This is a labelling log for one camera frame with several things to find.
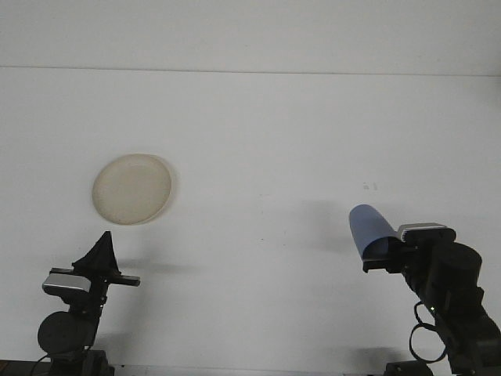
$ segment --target white plate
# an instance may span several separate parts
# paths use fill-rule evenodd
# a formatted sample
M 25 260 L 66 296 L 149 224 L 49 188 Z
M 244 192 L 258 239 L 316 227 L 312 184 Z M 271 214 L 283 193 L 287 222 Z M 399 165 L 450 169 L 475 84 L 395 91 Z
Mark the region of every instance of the white plate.
M 98 175 L 92 188 L 97 212 L 110 222 L 134 225 L 157 215 L 171 193 L 171 174 L 153 155 L 116 159 Z

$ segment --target white surface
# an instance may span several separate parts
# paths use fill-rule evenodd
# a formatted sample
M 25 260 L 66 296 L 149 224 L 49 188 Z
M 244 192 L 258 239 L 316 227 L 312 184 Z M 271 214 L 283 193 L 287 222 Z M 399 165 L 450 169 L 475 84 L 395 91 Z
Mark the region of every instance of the white surface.
M 96 346 L 112 363 L 407 360 L 416 298 L 362 272 L 348 213 L 363 202 L 395 227 L 456 229 L 501 323 L 500 122 L 499 78 L 1 69 L 0 354 L 40 356 L 38 325 L 65 308 L 41 282 L 112 230 L 122 272 L 142 278 L 110 288 Z M 92 182 L 135 152 L 165 158 L 177 194 L 147 225 L 110 225 Z
M 0 1 L 0 65 L 501 74 L 498 0 Z

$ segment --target white wall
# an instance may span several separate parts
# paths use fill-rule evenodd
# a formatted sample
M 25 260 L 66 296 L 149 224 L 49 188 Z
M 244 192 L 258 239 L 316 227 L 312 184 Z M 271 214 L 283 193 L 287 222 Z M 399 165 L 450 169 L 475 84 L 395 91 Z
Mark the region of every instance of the white wall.
M 348 213 L 363 202 L 394 226 L 456 229 L 501 323 L 501 79 L 395 75 L 499 74 L 501 4 L 252 4 L 0 2 L 1 358 L 41 355 L 38 325 L 65 309 L 41 282 L 112 230 L 122 271 L 142 278 L 110 288 L 96 346 L 112 363 L 410 359 L 416 298 L 361 271 Z M 169 162 L 175 195 L 153 222 L 115 226 L 92 182 L 134 152 Z
M 0 2 L 0 65 L 501 74 L 497 0 Z
M 40 283 L 110 229 L 121 268 L 142 278 L 110 289 L 98 345 L 114 363 L 408 359 L 416 298 L 398 276 L 362 273 L 348 228 L 362 202 L 395 226 L 455 228 L 482 253 L 501 319 L 498 78 L 4 68 L 0 80 L 3 357 L 38 357 L 38 325 L 63 308 Z M 92 180 L 132 152 L 169 161 L 178 192 L 150 224 L 113 226 Z

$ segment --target black cable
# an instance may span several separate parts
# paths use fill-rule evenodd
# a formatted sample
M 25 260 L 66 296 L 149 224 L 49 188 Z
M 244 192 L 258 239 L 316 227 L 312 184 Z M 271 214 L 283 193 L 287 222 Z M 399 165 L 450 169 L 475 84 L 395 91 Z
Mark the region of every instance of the black cable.
M 31 368 L 31 371 L 30 371 L 30 374 L 29 376 L 33 376 L 33 372 L 34 372 L 34 369 L 37 367 L 37 365 L 43 361 L 43 359 L 45 358 L 48 358 L 49 357 L 49 354 L 45 354 L 42 358 L 40 358 L 39 360 L 36 361 L 36 363 L 33 365 L 33 367 Z
M 433 331 L 435 333 L 437 333 L 437 327 L 432 325 L 432 324 L 429 324 L 429 323 L 425 323 L 421 320 L 420 318 L 420 315 L 418 314 L 417 312 L 417 307 L 423 305 L 423 302 L 418 302 L 417 304 L 414 305 L 414 316 L 416 316 L 416 320 L 418 322 L 418 324 L 413 327 L 413 329 L 411 330 L 410 332 L 410 337 L 409 337 L 409 351 L 411 354 L 413 354 L 414 358 L 416 360 L 419 360 L 421 362 L 424 362 L 426 364 L 432 364 L 432 363 L 436 363 L 436 362 L 439 362 L 440 360 L 443 360 L 445 358 L 445 356 L 447 355 L 447 347 L 444 348 L 444 351 L 442 352 L 442 354 L 435 360 L 428 360 L 428 359 L 424 359 L 422 357 L 420 357 L 419 355 L 417 355 L 417 353 L 414 351 L 414 348 L 413 348 L 413 335 L 414 335 L 414 332 L 416 330 L 418 330 L 420 327 L 423 327 L 429 331 Z

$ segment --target cable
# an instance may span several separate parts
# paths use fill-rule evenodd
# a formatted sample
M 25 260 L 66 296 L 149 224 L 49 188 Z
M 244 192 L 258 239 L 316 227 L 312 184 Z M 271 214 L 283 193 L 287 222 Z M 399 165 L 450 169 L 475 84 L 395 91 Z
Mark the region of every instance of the cable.
M 49 357 L 49 354 L 45 354 L 42 358 L 40 358 L 39 360 L 36 361 L 36 363 L 33 365 L 33 367 L 31 368 L 31 371 L 30 371 L 30 375 L 29 376 L 33 376 L 33 372 L 34 372 L 34 369 L 37 367 L 37 365 L 43 361 L 43 359 L 45 358 L 48 358 Z
M 424 359 L 424 358 L 420 357 L 419 355 L 417 355 L 417 353 L 414 351 L 414 348 L 413 348 L 413 335 L 414 335 L 414 332 L 416 330 L 418 330 L 420 327 L 423 327 L 423 328 L 425 328 L 428 331 L 433 331 L 433 332 L 437 333 L 437 327 L 436 326 L 434 326 L 432 324 L 429 324 L 429 323 L 425 323 L 425 322 L 423 322 L 421 320 L 420 315 L 417 312 L 417 307 L 419 307 L 421 305 L 423 305 L 423 302 L 418 302 L 417 304 L 414 305 L 414 316 L 416 317 L 416 320 L 417 320 L 418 324 L 415 327 L 413 327 L 413 329 L 410 332 L 410 337 L 409 337 L 409 351 L 410 351 L 411 354 L 413 354 L 414 359 L 419 360 L 421 362 L 424 362 L 426 364 L 432 364 L 432 363 L 439 362 L 440 360 L 443 360 L 445 358 L 445 356 L 447 355 L 447 347 L 444 348 L 444 351 L 442 352 L 442 354 L 437 359 L 435 359 L 435 360 Z

